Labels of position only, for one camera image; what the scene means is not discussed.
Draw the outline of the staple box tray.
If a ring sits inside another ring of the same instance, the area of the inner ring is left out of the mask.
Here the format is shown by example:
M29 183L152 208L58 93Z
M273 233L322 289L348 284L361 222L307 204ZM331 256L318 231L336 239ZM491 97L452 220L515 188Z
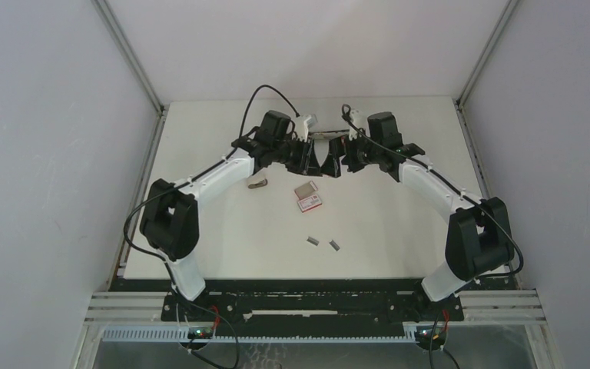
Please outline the staple box tray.
M313 181L308 181L299 187L295 188L294 193L299 200L308 198L318 191L317 185Z

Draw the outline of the silver staple strip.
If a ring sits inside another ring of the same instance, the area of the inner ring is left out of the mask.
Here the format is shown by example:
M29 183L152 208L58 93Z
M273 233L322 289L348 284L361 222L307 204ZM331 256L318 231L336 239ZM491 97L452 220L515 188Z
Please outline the silver staple strip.
M310 243L311 245L314 245L314 246L318 246L320 243L317 239L312 238L312 237L308 237L307 242Z
M338 244L337 244L337 243L336 243L334 240L331 240L331 241L329 242L329 244L330 244L330 246L331 246L331 247L332 247L332 248L333 248L335 251L339 251L339 250L340 250L340 246L339 246L339 245L338 245Z

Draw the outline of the red white staple box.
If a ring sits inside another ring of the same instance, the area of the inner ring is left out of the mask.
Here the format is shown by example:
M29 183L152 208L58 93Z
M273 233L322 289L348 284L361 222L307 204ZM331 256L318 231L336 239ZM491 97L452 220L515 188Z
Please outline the red white staple box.
M306 213L313 210L314 208L318 208L323 204L323 202L318 194L312 194L308 197L300 199L297 204L300 211L302 213Z

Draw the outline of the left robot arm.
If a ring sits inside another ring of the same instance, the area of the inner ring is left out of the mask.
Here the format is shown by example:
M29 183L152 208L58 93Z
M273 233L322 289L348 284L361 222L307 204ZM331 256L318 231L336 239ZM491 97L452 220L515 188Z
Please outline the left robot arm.
M202 173L178 182L161 178L151 185L139 230L162 258L173 290L182 297L180 311L192 321L204 318L210 308L201 294L204 277L192 255L200 238L201 210L273 163L298 175L313 174L310 129L316 123L315 115L291 118L268 111L260 126L234 140L231 151Z

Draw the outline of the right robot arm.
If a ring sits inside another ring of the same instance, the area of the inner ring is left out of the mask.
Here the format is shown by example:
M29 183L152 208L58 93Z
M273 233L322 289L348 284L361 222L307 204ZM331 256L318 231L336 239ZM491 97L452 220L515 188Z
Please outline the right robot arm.
M340 165L352 173L378 166L426 199L447 224L444 260L414 292L418 317L434 319L444 299L480 277L500 277L497 268L518 257L505 203L481 198L442 175L420 146L404 142L392 112L365 115L343 105L341 118L349 130L340 138Z

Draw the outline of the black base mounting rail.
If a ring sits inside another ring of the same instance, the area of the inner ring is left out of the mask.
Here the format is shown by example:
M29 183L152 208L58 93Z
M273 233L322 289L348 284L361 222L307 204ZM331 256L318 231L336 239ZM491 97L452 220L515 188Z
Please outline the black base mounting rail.
M457 294L430 304L414 294L418 279L311 280L311 281L212 281L191 302L203 308L217 307L234 326L239 338L352 338L403 335L406 324L433 323L442 309L453 322L467 317L471 292L513 291L509 278L486 278L471 283ZM161 321L188 327L208 328L214 316L190 307L184 298L166 291L165 283L124 283L120 291L95 296L90 318L102 310L109 318L123 321ZM231 337L223 322L218 337Z

